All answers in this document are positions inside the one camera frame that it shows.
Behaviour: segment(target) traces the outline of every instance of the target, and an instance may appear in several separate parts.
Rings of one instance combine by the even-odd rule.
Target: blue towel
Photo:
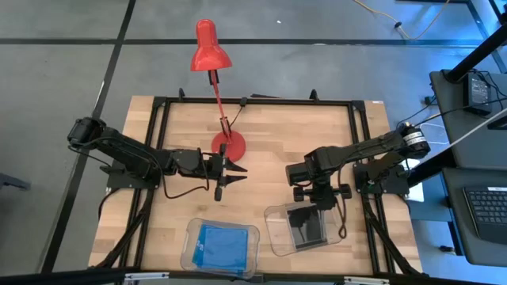
[[[192,262],[198,268],[246,270],[248,230],[202,225]]]

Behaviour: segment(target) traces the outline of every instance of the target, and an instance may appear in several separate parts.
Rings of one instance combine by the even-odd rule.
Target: keyboard
[[[466,187],[463,193],[477,235],[507,245],[507,188]]]

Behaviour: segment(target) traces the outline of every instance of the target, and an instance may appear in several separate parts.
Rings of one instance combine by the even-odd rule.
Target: wooden table
[[[144,142],[153,97],[132,98],[123,133]],[[386,111],[381,101],[366,101],[371,137],[389,131]],[[230,117],[239,110],[236,104],[225,104]],[[158,112],[158,121],[162,112]],[[359,114],[356,114],[360,139]],[[157,141],[159,123],[155,124],[152,146]],[[248,178],[227,186],[221,202],[213,200],[215,182],[209,192],[195,191],[179,199],[167,199],[162,189],[155,191],[149,229],[143,255],[143,270],[181,271],[180,255],[185,229],[191,219],[201,218],[256,226],[261,233],[257,273],[371,275],[372,266],[364,225],[360,196],[353,191],[347,200],[348,237],[327,245],[288,256],[276,256],[265,225],[267,207],[292,203],[285,166],[302,162],[303,156],[319,146],[347,146],[352,143],[347,108],[308,105],[247,105],[234,129],[246,139],[245,156],[237,162],[248,169]],[[170,106],[164,148],[196,148],[210,151],[213,136],[221,131],[215,104],[181,104]],[[341,173],[342,183],[355,190],[352,166]],[[166,177],[170,195],[181,193],[203,180],[178,175]],[[402,255],[421,270],[414,232],[407,206],[394,195],[384,195],[389,234]],[[105,203],[93,243],[90,265],[100,262],[121,237],[127,224],[132,189],[118,191]],[[137,237],[134,237],[128,264],[132,264]],[[382,242],[377,237],[380,267],[386,271]]]

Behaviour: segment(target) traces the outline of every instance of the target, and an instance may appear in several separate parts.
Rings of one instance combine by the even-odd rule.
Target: floor tile
[[[128,0],[3,0],[0,37],[116,38]]]

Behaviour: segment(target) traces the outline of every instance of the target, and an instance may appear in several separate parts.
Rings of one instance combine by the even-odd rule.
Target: power adapter
[[[463,105],[474,105],[464,110],[485,116],[491,113],[491,88],[477,74],[469,73],[463,78]]]

